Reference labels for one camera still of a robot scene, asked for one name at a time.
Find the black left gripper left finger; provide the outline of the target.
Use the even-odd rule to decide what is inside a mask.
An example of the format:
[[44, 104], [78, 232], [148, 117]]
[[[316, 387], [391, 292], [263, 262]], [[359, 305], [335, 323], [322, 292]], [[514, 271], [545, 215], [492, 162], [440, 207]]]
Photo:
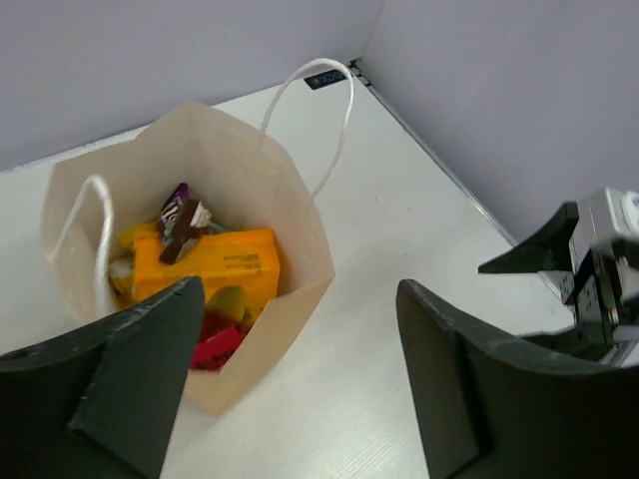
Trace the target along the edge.
[[2, 355], [2, 477], [159, 477], [203, 316], [192, 276]]

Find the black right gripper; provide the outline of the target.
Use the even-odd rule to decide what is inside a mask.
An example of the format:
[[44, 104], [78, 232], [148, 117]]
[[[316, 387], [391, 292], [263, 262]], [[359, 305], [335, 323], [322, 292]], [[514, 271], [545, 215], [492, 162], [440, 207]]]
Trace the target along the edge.
[[[563, 203], [536, 233], [481, 264], [478, 272], [572, 272], [570, 242], [578, 221], [577, 203]], [[638, 345], [638, 243], [620, 245], [618, 260], [592, 251], [586, 255], [565, 299], [574, 313], [572, 327], [521, 338], [561, 354], [621, 366]]]

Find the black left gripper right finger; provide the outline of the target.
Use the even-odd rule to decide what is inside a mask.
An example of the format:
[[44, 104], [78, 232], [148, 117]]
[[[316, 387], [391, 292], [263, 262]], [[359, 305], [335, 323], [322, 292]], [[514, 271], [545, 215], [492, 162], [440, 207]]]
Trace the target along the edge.
[[399, 335], [432, 478], [634, 478], [638, 370], [555, 352], [412, 279]]

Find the red candy bag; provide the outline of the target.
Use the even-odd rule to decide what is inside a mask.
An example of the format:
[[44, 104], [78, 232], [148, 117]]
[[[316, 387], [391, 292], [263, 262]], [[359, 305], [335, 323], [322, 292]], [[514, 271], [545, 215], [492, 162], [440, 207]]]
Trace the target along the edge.
[[190, 368], [218, 371], [232, 357], [243, 342], [244, 336], [234, 325], [218, 330], [205, 330], [199, 338]]

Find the purple candy bar wrapper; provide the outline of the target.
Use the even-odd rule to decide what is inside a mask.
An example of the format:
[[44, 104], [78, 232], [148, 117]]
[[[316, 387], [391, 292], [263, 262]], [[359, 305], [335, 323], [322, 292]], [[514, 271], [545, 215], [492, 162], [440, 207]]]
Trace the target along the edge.
[[159, 261], [171, 265], [181, 260], [199, 242], [212, 218], [206, 206], [180, 183], [161, 208], [157, 222], [162, 252]]

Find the orange gummy candy bag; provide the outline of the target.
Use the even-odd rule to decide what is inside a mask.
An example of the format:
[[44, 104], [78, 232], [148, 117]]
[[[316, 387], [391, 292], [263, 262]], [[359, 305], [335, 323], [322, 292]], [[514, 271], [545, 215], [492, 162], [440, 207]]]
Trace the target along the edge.
[[204, 235], [171, 265], [160, 263], [162, 249], [158, 234], [136, 234], [131, 304], [196, 276], [204, 289], [201, 334], [236, 325], [244, 319], [246, 309], [260, 312], [277, 296], [281, 266], [269, 229]]

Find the yellow snack bar wrapper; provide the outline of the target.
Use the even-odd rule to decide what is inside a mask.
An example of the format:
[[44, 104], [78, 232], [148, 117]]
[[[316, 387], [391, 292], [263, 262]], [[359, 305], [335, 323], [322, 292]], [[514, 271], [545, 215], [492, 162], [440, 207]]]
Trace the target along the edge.
[[116, 296], [122, 304], [132, 303], [133, 273], [134, 273], [134, 239], [139, 233], [154, 233], [155, 222], [144, 222], [126, 230], [118, 236], [119, 247], [124, 251], [114, 256], [109, 263], [109, 282]]

